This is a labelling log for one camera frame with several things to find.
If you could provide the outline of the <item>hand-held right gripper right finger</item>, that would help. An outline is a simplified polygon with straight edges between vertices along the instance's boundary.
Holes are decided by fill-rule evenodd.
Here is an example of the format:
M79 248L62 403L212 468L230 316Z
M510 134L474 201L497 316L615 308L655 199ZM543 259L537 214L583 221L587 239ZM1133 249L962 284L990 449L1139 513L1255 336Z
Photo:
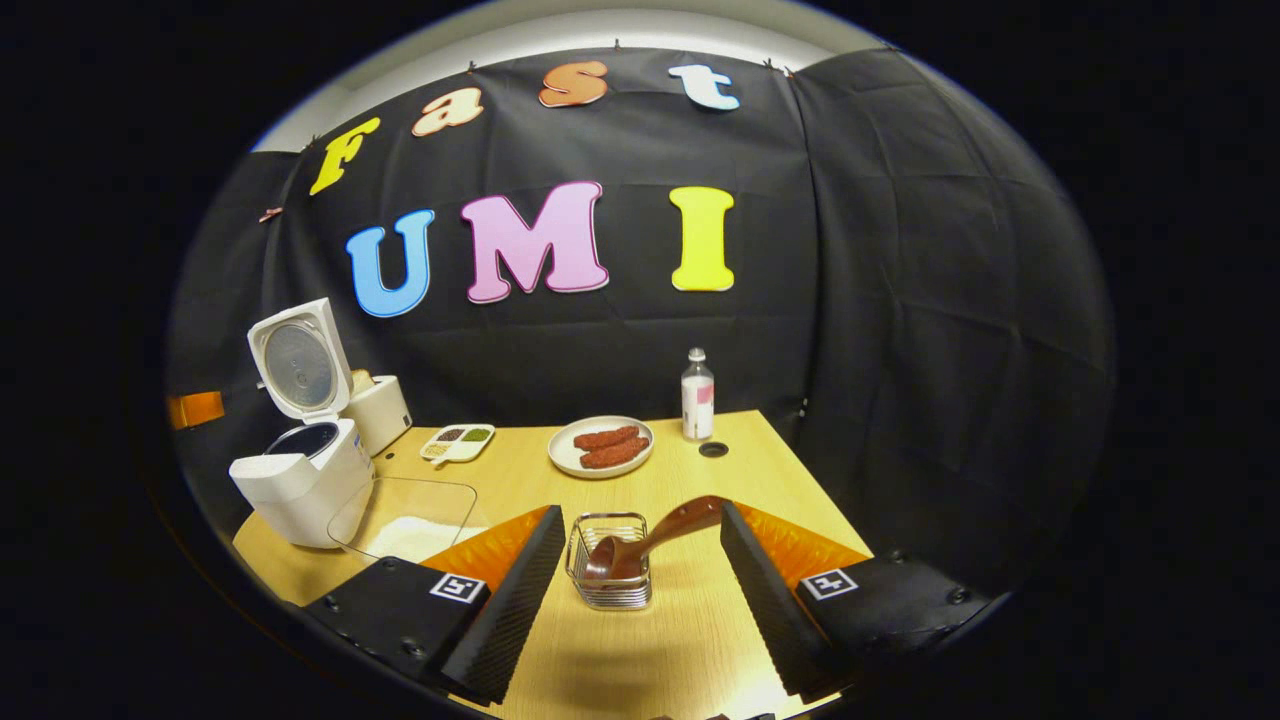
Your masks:
M870 557L728 501L719 541L785 691L806 702L925 669L991 612L909 553Z

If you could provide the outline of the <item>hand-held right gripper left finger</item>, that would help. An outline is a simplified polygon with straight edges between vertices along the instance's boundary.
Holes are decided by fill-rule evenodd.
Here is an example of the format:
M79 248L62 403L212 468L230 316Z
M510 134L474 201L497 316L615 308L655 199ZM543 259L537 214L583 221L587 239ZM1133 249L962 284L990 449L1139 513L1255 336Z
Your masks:
M421 562L379 559L305 612L408 682L500 705L564 542L561 506L540 506Z

